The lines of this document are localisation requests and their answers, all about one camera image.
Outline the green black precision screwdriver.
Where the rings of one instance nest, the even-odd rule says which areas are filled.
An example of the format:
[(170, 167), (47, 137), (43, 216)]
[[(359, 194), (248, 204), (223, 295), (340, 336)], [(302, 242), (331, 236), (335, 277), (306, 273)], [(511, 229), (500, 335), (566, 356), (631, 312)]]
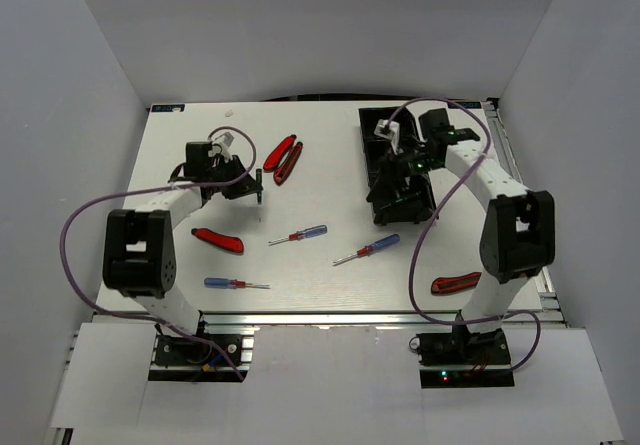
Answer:
[(420, 198), (420, 194), (419, 193), (409, 193), (409, 194), (404, 194), (401, 195), (400, 197), (390, 200), (387, 204), (386, 207), (395, 207), (395, 206), (399, 206), (402, 205), (404, 203), (407, 202), (411, 202), (414, 201), (416, 199)]

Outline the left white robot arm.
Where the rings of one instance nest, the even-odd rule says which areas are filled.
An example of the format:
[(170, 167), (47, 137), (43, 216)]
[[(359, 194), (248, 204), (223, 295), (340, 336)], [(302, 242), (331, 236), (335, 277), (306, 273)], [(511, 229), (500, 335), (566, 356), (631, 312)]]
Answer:
[(141, 305), (165, 325), (182, 332), (177, 352), (199, 364), (211, 352), (211, 339), (198, 331), (201, 312), (190, 304), (178, 285), (173, 230), (203, 208), (217, 193), (234, 200), (262, 192), (262, 185), (229, 148), (233, 136), (186, 144), (183, 175), (176, 186), (155, 195), (135, 209), (109, 213), (103, 259), (103, 282)]

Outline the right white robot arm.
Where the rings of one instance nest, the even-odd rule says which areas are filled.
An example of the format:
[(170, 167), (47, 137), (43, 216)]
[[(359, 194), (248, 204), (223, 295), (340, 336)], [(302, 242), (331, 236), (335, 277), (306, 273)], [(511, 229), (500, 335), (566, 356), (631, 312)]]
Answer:
[(430, 172), (463, 180), (486, 212), (479, 241), (484, 276), (457, 317), (466, 328), (451, 339), (453, 355), (472, 364), (484, 356), (484, 335), (501, 326), (515, 296), (555, 258), (555, 204), (531, 191), (491, 158), (471, 128), (456, 128), (445, 108), (414, 118), (392, 107), (362, 108), (360, 129), (373, 221), (420, 223), (436, 213)]

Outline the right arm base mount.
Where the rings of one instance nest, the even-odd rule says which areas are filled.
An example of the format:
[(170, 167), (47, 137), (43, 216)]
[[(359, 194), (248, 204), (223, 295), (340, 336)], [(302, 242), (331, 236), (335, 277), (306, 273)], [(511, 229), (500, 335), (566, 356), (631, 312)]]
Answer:
[(417, 334), (409, 340), (408, 347), (419, 358), (422, 389), (515, 386), (502, 329), (475, 335), (456, 326), (451, 332)]

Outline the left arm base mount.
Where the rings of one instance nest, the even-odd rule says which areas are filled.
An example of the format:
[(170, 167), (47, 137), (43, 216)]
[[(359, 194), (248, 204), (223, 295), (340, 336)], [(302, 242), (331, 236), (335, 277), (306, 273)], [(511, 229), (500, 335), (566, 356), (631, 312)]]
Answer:
[[(227, 354), (243, 378), (252, 360), (255, 329), (209, 328), (204, 338), (215, 342)], [(176, 383), (240, 383), (220, 352), (210, 345), (196, 343), (168, 332), (156, 335), (148, 380)]]

